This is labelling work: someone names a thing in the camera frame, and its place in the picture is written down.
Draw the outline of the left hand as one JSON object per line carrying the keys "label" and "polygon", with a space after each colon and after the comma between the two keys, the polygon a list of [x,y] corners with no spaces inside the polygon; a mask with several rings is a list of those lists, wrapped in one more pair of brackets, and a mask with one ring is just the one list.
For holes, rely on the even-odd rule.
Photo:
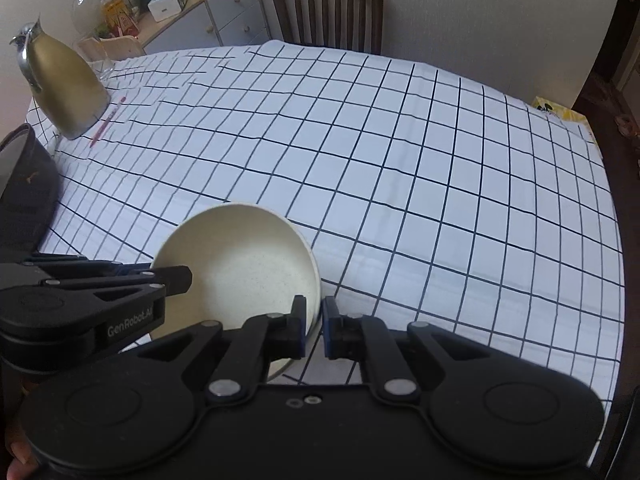
{"label": "left hand", "polygon": [[6,480],[25,480],[38,469],[38,460],[17,425],[6,430],[6,450],[11,455]]}

